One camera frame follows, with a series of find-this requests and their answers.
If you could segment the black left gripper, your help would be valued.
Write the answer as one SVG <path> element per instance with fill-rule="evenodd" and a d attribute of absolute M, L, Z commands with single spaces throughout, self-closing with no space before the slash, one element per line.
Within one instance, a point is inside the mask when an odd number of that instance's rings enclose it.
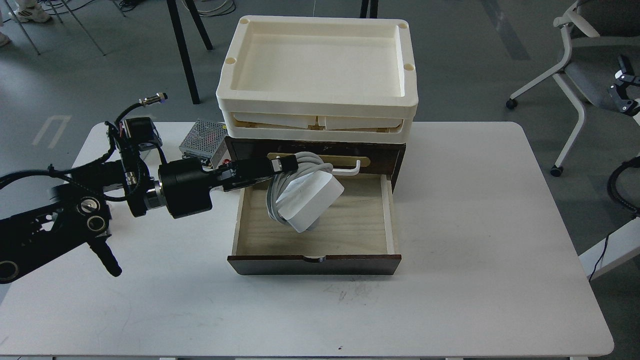
<path fill-rule="evenodd" d="M 295 155 L 241 159 L 212 171 L 203 170 L 197 158 L 185 158 L 161 164 L 158 177 L 169 214 L 180 219 L 211 210 L 210 191 L 216 187 L 235 191 L 296 170 Z"/>

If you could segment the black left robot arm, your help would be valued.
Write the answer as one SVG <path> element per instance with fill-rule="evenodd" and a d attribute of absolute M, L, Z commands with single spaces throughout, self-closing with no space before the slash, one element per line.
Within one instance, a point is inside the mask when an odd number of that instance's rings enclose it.
<path fill-rule="evenodd" d="M 126 118 L 134 109 L 167 100 L 166 93 L 138 100 L 106 122 L 109 150 L 68 170 L 23 170 L 3 175 L 1 187 L 46 176 L 64 180 L 50 189 L 50 204 L 2 219 L 1 283 L 9 284 L 86 243 L 112 276 L 122 269 L 106 243 L 109 202 L 126 202 L 135 217 L 166 207 L 175 218 L 211 210 L 210 191 L 233 191 L 298 170 L 295 155 L 243 159 L 206 171 L 196 158 L 167 162 L 149 117 Z"/>

